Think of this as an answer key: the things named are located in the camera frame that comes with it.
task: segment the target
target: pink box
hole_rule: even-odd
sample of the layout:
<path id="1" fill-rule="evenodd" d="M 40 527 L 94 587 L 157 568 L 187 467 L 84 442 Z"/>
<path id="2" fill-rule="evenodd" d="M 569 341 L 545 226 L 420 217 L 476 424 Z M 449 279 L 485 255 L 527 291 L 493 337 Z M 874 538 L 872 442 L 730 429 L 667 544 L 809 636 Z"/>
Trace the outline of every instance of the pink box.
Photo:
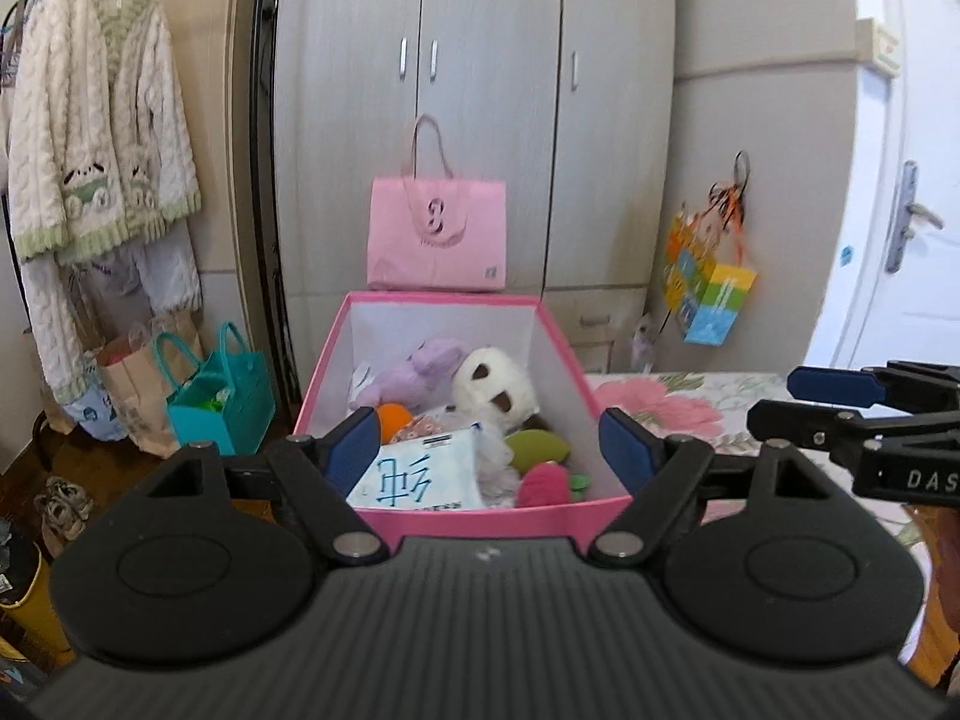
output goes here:
<path id="1" fill-rule="evenodd" d="M 429 338 L 459 338 L 471 348 L 498 346 L 524 365 L 541 414 L 570 444 L 568 467 L 590 477 L 587 501 L 539 509 L 395 512 L 359 509 L 391 549 L 404 536 L 536 538 L 569 536 L 586 549 L 630 502 L 600 454 L 600 409 L 560 328 L 539 298 L 459 293 L 351 293 L 323 345 L 297 433 L 324 436 L 349 413 L 350 378 L 362 362 L 374 374 L 405 359 Z M 436 403 L 449 402 L 448 391 Z"/>

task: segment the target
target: drawer handle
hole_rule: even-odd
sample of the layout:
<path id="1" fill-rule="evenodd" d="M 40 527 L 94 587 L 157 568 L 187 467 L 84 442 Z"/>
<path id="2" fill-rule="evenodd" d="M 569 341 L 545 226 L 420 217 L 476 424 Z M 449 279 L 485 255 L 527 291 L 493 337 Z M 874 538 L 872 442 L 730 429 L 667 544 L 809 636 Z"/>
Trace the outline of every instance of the drawer handle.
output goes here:
<path id="1" fill-rule="evenodd" d="M 603 317 L 580 317 L 580 327 L 606 327 L 613 321 L 613 316 L 606 314 Z"/>

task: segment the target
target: pink tote bag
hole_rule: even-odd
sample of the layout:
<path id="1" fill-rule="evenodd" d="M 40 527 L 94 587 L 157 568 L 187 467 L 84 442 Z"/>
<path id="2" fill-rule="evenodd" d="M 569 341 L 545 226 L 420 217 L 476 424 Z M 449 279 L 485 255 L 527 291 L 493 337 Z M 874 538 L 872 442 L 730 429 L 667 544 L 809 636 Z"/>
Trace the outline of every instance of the pink tote bag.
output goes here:
<path id="1" fill-rule="evenodd" d="M 437 130 L 445 179 L 413 175 L 421 124 Z M 373 181 L 367 283 L 375 290 L 491 292 L 507 284 L 507 186 L 453 177 L 440 126 L 414 124 L 410 161 Z"/>

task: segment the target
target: pink flower print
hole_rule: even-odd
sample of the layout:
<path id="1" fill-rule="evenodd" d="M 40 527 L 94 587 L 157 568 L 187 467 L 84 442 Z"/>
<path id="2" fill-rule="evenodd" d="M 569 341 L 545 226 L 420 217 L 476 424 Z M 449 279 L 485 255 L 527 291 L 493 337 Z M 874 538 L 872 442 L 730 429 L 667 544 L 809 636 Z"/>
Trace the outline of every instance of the pink flower print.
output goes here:
<path id="1" fill-rule="evenodd" d="M 688 433 L 701 439 L 715 439 L 723 433 L 723 415 L 709 400 L 668 394 L 666 385 L 658 379 L 606 382 L 593 396 L 600 408 L 621 408 L 661 435 Z"/>

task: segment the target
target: purple plush toy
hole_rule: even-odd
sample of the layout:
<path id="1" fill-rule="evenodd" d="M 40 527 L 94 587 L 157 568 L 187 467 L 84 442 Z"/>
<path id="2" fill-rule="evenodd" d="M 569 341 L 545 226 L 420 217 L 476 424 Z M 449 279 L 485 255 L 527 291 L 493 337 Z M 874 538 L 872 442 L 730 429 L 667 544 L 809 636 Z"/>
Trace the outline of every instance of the purple plush toy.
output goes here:
<path id="1" fill-rule="evenodd" d="M 449 338 L 431 338 L 407 360 L 373 377 L 357 394 L 350 408 L 376 408 L 400 403 L 415 412 L 443 382 L 448 382 L 467 359 L 469 348 Z"/>

